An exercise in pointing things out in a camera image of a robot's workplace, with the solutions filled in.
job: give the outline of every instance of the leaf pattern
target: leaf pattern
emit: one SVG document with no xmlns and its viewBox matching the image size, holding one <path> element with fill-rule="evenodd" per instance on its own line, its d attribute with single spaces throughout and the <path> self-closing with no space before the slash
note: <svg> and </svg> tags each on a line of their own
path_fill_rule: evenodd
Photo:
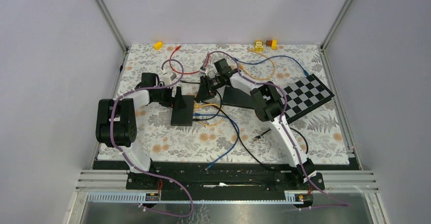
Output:
<svg viewBox="0 0 431 224">
<path fill-rule="evenodd" d="M 134 89 L 142 72 L 160 74 L 162 62 L 169 58 L 176 46 L 165 44 L 160 50 L 154 50 L 151 44 L 132 45 L 116 96 Z M 214 50 L 225 51 L 247 62 L 258 62 L 263 59 L 259 55 L 248 52 L 247 48 L 252 48 L 252 45 L 186 44 L 181 45 L 173 58 L 182 62 L 186 72 L 199 68 L 206 58 L 206 54 Z M 328 85 L 316 45 L 279 45 L 278 50 L 265 48 L 264 53 L 268 56 L 282 54 L 291 56 L 297 59 L 309 73 L 314 73 Z M 214 70 L 213 63 L 221 58 L 227 57 L 218 53 L 211 55 L 208 67 Z M 230 65 L 234 65 L 230 59 L 227 61 Z M 276 64 L 276 72 L 271 81 L 275 84 L 286 87 L 304 77 L 302 70 L 290 59 L 274 58 L 273 61 Z M 177 70 L 180 69 L 174 62 L 172 65 Z M 270 62 L 257 66 L 244 65 L 244 67 L 258 77 L 267 77 L 273 69 Z M 164 68 L 169 70 L 169 64 L 165 64 Z M 193 74 L 185 75 L 183 79 L 198 82 L 199 77 L 200 74 Z M 178 86 L 182 87 L 183 94 L 195 94 L 199 88 L 196 84 L 180 83 Z M 220 88 L 218 91 L 223 95 L 224 88 Z M 210 102 L 220 103 L 219 98 L 214 98 Z M 267 129 L 254 115 L 253 110 L 228 106 L 223 108 L 240 127 L 244 144 L 259 160 L 265 163 L 285 163 L 287 161 L 283 147 L 275 140 L 271 132 L 258 141 L 252 141 L 253 137 Z M 214 113 L 215 111 L 216 109 L 212 107 L 198 110 L 201 113 Z M 226 119 L 217 126 L 203 126 L 198 122 L 194 122 L 190 127 L 171 126 L 171 112 L 171 109 L 155 103 L 135 112 L 138 134 L 134 143 L 140 144 L 142 150 L 148 152 L 154 161 L 211 162 L 226 152 L 235 142 L 236 133 Z M 220 119 L 217 117 L 207 123 L 214 124 Z M 348 164 L 333 101 L 303 116 L 290 126 L 306 137 L 310 146 L 309 158 L 315 164 Z M 301 136 L 296 133 L 294 135 L 299 146 L 305 149 L 305 142 Z M 98 159 L 121 160 L 122 158 L 115 149 L 101 144 Z M 223 157 L 220 162 L 254 163 L 255 161 L 241 144 L 237 143 L 227 157 Z"/>
</svg>

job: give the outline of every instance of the red cable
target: red cable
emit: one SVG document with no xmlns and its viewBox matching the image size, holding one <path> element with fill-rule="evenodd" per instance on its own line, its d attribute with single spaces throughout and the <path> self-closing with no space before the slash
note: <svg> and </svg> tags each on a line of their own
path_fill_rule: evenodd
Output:
<svg viewBox="0 0 431 224">
<path fill-rule="evenodd" d="M 177 47 L 175 48 L 175 50 L 172 52 L 171 57 L 169 58 L 169 66 L 170 66 L 170 67 L 171 67 L 171 69 L 172 69 L 174 72 L 176 72 L 176 73 L 181 73 L 181 72 L 179 72 L 179 71 L 175 70 L 175 68 L 172 66 L 171 59 L 172 59 L 173 54 L 174 54 L 177 50 L 179 50 L 180 48 L 181 48 L 181 46 L 180 46 L 180 45 L 179 45 L 179 46 L 177 46 Z M 207 64 L 208 64 L 208 57 L 207 57 L 207 59 L 206 59 L 205 67 L 206 67 L 206 65 L 207 65 Z M 184 73 L 184 75 L 196 74 L 196 73 L 198 73 L 198 72 L 199 72 L 199 70 L 197 70 L 197 71 L 195 71 L 195 72 L 192 72 L 192 73 Z"/>
</svg>

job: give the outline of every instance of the table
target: table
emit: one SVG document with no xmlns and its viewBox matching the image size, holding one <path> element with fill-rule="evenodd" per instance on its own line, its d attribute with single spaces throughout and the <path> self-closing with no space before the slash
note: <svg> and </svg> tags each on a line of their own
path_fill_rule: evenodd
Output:
<svg viewBox="0 0 431 224">
<path fill-rule="evenodd" d="M 160 50 L 155 50 L 151 44 L 132 45 L 116 96 L 132 90 L 140 81 L 143 72 L 161 75 L 161 64 L 169 58 L 177 46 L 177 44 L 165 44 Z M 186 72 L 197 70 L 202 65 L 206 54 L 214 50 L 227 52 L 247 62 L 257 62 L 264 59 L 247 50 L 252 47 L 252 45 L 237 44 L 182 44 L 173 58 L 182 62 Z M 310 74 L 314 73 L 327 85 L 317 45 L 278 45 L 277 50 L 265 47 L 263 53 L 267 56 L 292 56 Z M 228 63 L 234 66 L 235 63 L 232 60 L 225 55 L 216 53 L 211 55 L 208 68 L 215 71 L 212 63 L 221 58 L 226 58 Z M 288 58 L 274 58 L 273 61 L 276 64 L 276 72 L 271 81 L 281 87 L 286 87 L 305 76 L 301 68 Z M 180 71 L 178 65 L 174 65 L 174 67 Z M 256 66 L 244 65 L 244 67 L 256 77 L 268 77 L 273 70 L 269 61 Z M 164 70 L 170 71 L 169 64 L 164 67 Z M 185 75 L 183 80 L 198 82 L 199 77 L 199 73 Z M 183 94 L 195 94 L 199 88 L 197 84 L 179 83 L 178 85 L 182 86 Z M 223 95 L 224 88 L 220 88 L 218 91 Z M 209 102 L 218 104 L 220 101 L 218 98 L 214 98 Z M 252 140 L 253 137 L 267 129 L 257 119 L 253 110 L 228 106 L 224 106 L 223 109 L 238 124 L 241 139 L 260 161 L 264 163 L 286 162 L 286 154 L 280 150 L 280 146 L 274 140 L 271 132 L 258 141 Z M 203 126 L 198 122 L 194 122 L 191 127 L 171 126 L 171 111 L 172 109 L 156 103 L 135 111 L 138 134 L 134 143 L 139 144 L 142 150 L 149 153 L 154 161 L 211 162 L 226 152 L 235 142 L 236 133 L 226 119 L 217 126 Z M 211 107 L 199 109 L 200 113 L 213 113 L 215 111 L 216 109 Z M 219 120 L 220 118 L 217 117 L 208 123 L 214 124 Z M 333 101 L 312 111 L 290 126 L 301 132 L 308 141 L 308 156 L 315 164 L 341 165 L 349 163 Z M 304 139 L 295 132 L 294 134 L 300 147 L 305 150 Z M 116 149 L 107 148 L 105 144 L 101 144 L 97 159 L 122 160 L 122 156 L 118 154 Z M 239 143 L 218 162 L 255 163 Z"/>
</svg>

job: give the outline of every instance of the white wall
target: white wall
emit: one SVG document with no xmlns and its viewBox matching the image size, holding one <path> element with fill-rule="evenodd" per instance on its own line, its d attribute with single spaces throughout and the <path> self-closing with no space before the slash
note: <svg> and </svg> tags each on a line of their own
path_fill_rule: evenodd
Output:
<svg viewBox="0 0 431 224">
<path fill-rule="evenodd" d="M 61 223 L 121 50 L 93 0 L 0 0 L 0 223 Z"/>
<path fill-rule="evenodd" d="M 391 223 L 431 212 L 431 0 L 354 0 L 328 48 Z"/>
<path fill-rule="evenodd" d="M 321 44 L 345 0 L 104 0 L 128 44 Z"/>
</svg>

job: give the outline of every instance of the checkerboard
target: checkerboard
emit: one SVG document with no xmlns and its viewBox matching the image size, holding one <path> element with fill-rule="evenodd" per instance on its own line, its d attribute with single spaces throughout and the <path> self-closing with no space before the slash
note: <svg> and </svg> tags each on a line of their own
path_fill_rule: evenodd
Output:
<svg viewBox="0 0 431 224">
<path fill-rule="evenodd" d="M 284 89 L 287 93 L 286 119 L 292 123 L 330 101 L 334 94 L 314 74 Z"/>
</svg>

